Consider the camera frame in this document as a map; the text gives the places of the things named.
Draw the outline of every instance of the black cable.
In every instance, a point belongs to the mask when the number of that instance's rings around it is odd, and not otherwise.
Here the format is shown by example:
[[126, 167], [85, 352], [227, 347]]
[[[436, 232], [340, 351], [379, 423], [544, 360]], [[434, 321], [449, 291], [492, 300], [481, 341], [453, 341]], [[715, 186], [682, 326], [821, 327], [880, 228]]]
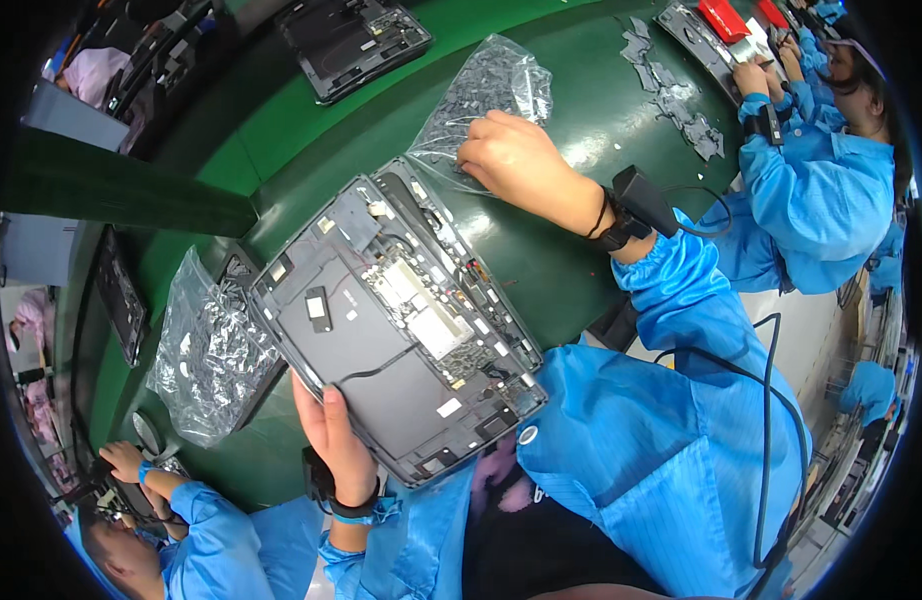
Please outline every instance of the black cable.
[[671, 185], [670, 187], [661, 188], [660, 191], [661, 193], [664, 193], [664, 192], [671, 192], [677, 189], [699, 189], [699, 190], [705, 191], [711, 196], [713, 196], [715, 200], [721, 203], [721, 206], [724, 207], [724, 211], [728, 213], [727, 226], [725, 226], [723, 229], [719, 229], [718, 231], [714, 231], [714, 232], [698, 231], [697, 229], [692, 229], [691, 227], [684, 226], [680, 222], [678, 223], [679, 230], [681, 230], [682, 232], [686, 234], [697, 235], [698, 237], [707, 237], [707, 238], [719, 237], [720, 235], [727, 234], [728, 232], [731, 231], [731, 225], [735, 223], [735, 217], [731, 214], [731, 208], [728, 207], [728, 202], [724, 201], [724, 198], [721, 198], [721, 195], [718, 192], [711, 189], [710, 187], [705, 187], [704, 185]]
[[373, 378], [374, 376], [381, 373], [382, 371], [384, 371], [391, 365], [394, 365], [399, 360], [405, 358], [408, 354], [411, 353], [411, 351], [418, 348], [420, 345], [421, 345], [421, 342], [412, 343], [411, 345], [407, 346], [402, 351], [392, 356], [386, 363], [379, 366], [378, 368], [372, 368], [371, 370], [359, 370], [358, 372], [349, 373], [345, 375], [344, 377], [341, 377], [341, 380], [337, 382], [337, 385], [341, 385], [342, 383], [344, 383], [345, 381], [348, 381], [349, 379]]
[[[780, 403], [784, 406], [784, 408], [787, 410], [787, 412], [791, 414], [791, 418], [794, 420], [795, 429], [798, 434], [798, 445], [801, 450], [801, 491], [799, 494], [798, 508], [795, 510], [794, 514], [792, 514], [790, 517], [789, 523], [791, 524], [791, 527], [788, 528], [788, 531], [779, 535], [778, 541], [776, 542], [777, 545], [781, 545], [781, 544], [786, 545], [788, 543], [788, 539], [791, 537], [791, 533], [793, 533], [794, 525], [801, 518], [801, 514], [805, 510], [805, 503], [807, 502], [807, 494], [808, 494], [808, 439], [805, 435], [803, 421], [801, 420], [801, 417], [799, 416], [797, 409], [794, 407], [791, 401], [788, 400], [780, 391], [771, 387], [771, 371], [773, 370], [773, 367], [774, 367], [774, 354], [777, 351], [778, 334], [781, 330], [781, 313], [773, 313], [771, 315], [768, 315], [767, 317], [754, 323], [753, 328], [757, 329], [760, 326], [767, 323], [768, 321], [771, 321], [772, 319], [775, 320], [774, 337], [772, 338], [771, 345], [768, 349], [767, 364], [765, 366], [765, 372], [764, 372], [765, 378], [764, 379], [758, 377], [754, 373], [751, 373], [741, 368], [740, 366], [737, 366], [731, 362], [724, 360], [720, 356], [711, 354], [707, 350], [701, 349], [699, 347], [695, 347], [693, 345], [684, 346], [684, 347], [676, 347], [671, 350], [667, 350], [659, 354], [654, 359], [654, 362], [657, 363], [662, 358], [670, 354], [683, 353], [683, 352], [700, 354], [701, 356], [703, 356], [704, 358], [707, 358], [707, 360], [711, 361], [712, 363], [719, 365], [723, 367], [724, 369], [727, 369], [728, 371], [735, 373], [737, 375], [743, 376], [745, 378], [753, 379], [756, 382], [760, 383], [762, 386], [764, 386], [764, 397], [765, 397], [765, 402], [764, 402], [765, 444], [764, 444], [764, 447], [765, 447], [765, 452], [764, 452], [763, 468], [761, 472], [761, 493], [760, 493], [759, 506], [758, 506], [758, 512], [757, 512], [757, 523], [755, 525], [754, 565], [757, 569], [767, 568], [768, 570], [771, 570], [775, 567], [775, 564], [772, 564], [770, 560], [771, 553], [770, 552], [768, 553], [768, 556], [769, 556], [768, 560], [762, 560], [761, 557], [762, 557], [763, 538], [764, 538], [764, 533], [765, 533], [765, 512], [767, 511], [768, 479], [770, 477], [770, 435], [771, 435], [770, 434], [770, 430], [771, 430], [770, 394], [774, 394], [778, 398]], [[764, 573], [762, 577], [767, 577], [768, 574], [769, 573]]]

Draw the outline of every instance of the blue anti-static smock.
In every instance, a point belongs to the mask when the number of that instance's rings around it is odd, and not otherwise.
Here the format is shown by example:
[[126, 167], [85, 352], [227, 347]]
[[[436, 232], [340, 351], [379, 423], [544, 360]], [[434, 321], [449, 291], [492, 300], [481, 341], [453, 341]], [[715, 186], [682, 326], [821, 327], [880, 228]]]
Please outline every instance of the blue anti-static smock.
[[[894, 149], [842, 133], [844, 119], [816, 109], [803, 81], [792, 82], [785, 103], [794, 103], [781, 125], [784, 144], [751, 134], [738, 151], [746, 191], [731, 194], [733, 226], [714, 239], [718, 269], [738, 292], [777, 290], [782, 262], [803, 294], [827, 294], [847, 282], [885, 237], [894, 206]], [[769, 102], [749, 94], [738, 111], [741, 123]], [[698, 222], [710, 232], [727, 215], [716, 203]]]
[[840, 2], [818, 2], [814, 5], [814, 10], [828, 25], [834, 25], [835, 21], [848, 14], [848, 9]]
[[861, 405], [861, 423], [867, 427], [884, 419], [894, 402], [894, 371], [869, 360], [857, 363], [851, 383], [841, 392], [838, 409], [850, 413]]
[[802, 27], [798, 30], [798, 39], [801, 42], [801, 74], [804, 81], [811, 86], [811, 92], [818, 104], [833, 106], [835, 103], [835, 92], [833, 92], [824, 81], [818, 77], [818, 74], [825, 77], [831, 77], [831, 69], [828, 67], [828, 52], [824, 46], [817, 40], [812, 30]]
[[[302, 497], [248, 516], [217, 491], [191, 481], [171, 494], [187, 536], [159, 549], [164, 598], [301, 600], [317, 562], [324, 514]], [[78, 521], [65, 532], [111, 597], [127, 600], [84, 551]]]
[[[765, 347], [717, 263], [710, 241], [679, 232], [659, 235], [634, 265], [612, 268], [618, 285], [633, 293], [647, 348], [695, 346], [763, 377]], [[544, 359], [538, 380], [550, 400], [518, 427], [538, 428], [516, 447], [525, 472], [670, 594], [733, 597], [748, 590], [759, 574], [752, 561], [764, 457], [762, 385], [686, 352], [676, 355], [676, 369], [588, 345], [552, 348]], [[777, 369], [771, 384], [793, 402]], [[772, 396], [764, 553], [800, 487], [797, 426], [803, 425]], [[474, 470], [471, 460], [414, 491], [389, 479], [387, 504], [394, 504], [371, 529], [366, 553], [338, 550], [323, 534], [321, 555], [337, 597], [461, 598]]]
[[888, 290], [901, 287], [901, 249], [904, 243], [904, 230], [897, 222], [892, 221], [884, 239], [871, 255], [874, 264], [868, 282], [873, 295], [884, 294]]

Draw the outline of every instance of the circuit board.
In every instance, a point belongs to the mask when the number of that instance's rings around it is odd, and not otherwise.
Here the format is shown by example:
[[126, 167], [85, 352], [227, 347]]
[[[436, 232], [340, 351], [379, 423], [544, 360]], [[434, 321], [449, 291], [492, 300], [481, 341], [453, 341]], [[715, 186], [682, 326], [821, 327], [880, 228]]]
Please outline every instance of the circuit board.
[[357, 435], [413, 488], [548, 396], [532, 375], [541, 354], [446, 210], [406, 194], [410, 174], [382, 171], [356, 177], [303, 227], [250, 302], [308, 389], [341, 390]]

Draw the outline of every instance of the black bracelet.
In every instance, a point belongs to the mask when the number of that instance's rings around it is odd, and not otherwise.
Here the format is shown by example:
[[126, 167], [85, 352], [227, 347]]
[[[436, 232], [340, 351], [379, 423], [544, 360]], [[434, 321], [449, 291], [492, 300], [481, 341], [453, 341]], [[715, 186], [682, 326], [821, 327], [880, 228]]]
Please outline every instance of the black bracelet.
[[587, 235], [585, 236], [586, 239], [590, 240], [591, 236], [594, 235], [595, 232], [598, 231], [599, 227], [601, 227], [601, 221], [604, 219], [605, 210], [608, 210], [608, 192], [607, 191], [604, 192], [604, 201], [601, 203], [601, 213], [597, 215], [597, 222], [590, 229], [590, 231], [587, 232]]
[[375, 503], [378, 502], [378, 494], [382, 491], [382, 478], [376, 477], [374, 479], [374, 492], [367, 500], [364, 501], [364, 504], [361, 506], [345, 506], [337, 501], [335, 494], [332, 492], [327, 497], [327, 503], [331, 506], [331, 510], [340, 517], [347, 519], [360, 519], [362, 517], [371, 517], [371, 513], [375, 509]]

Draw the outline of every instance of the pink clothing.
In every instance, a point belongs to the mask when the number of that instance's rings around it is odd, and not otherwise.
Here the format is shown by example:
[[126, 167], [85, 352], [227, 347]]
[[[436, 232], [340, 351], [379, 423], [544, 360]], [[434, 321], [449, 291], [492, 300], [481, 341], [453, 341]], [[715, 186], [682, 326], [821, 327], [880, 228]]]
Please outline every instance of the pink clothing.
[[45, 349], [46, 333], [50, 335], [51, 328], [54, 326], [51, 311], [47, 291], [44, 288], [35, 288], [25, 292], [14, 310], [14, 320], [23, 331], [28, 331], [35, 336], [35, 343], [39, 350]]
[[117, 48], [86, 48], [74, 56], [63, 75], [72, 94], [100, 109], [108, 83], [130, 60]]
[[38, 379], [29, 383], [24, 398], [31, 405], [31, 430], [35, 437], [48, 446], [58, 446], [58, 434], [54, 430], [54, 407], [47, 396], [47, 381]]

